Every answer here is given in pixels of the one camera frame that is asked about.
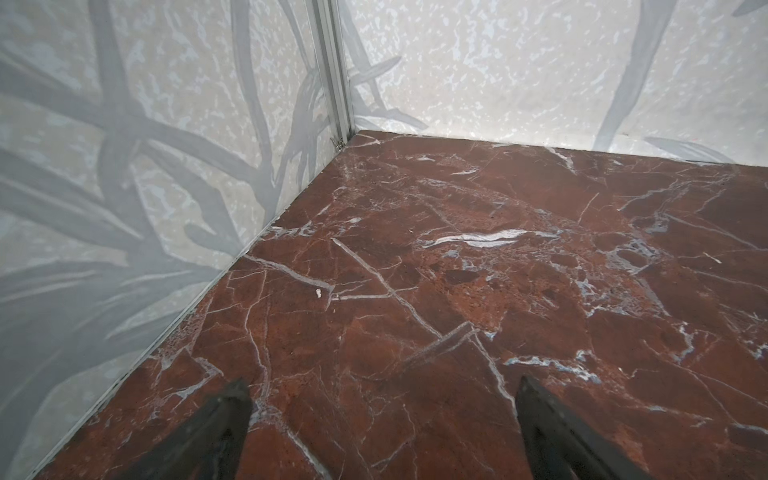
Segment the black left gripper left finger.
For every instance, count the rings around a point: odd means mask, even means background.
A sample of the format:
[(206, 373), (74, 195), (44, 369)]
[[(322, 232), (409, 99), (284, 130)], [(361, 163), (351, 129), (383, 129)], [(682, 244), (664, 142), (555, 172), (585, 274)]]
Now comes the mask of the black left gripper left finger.
[(233, 479), (253, 410), (247, 383), (226, 385), (122, 473), (124, 479)]

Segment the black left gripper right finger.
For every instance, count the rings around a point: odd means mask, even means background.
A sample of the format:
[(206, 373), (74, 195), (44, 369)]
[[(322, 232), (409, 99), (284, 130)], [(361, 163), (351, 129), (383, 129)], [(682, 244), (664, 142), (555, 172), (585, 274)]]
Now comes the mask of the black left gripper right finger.
[(535, 479), (648, 479), (537, 379), (521, 377), (515, 395), (526, 459)]

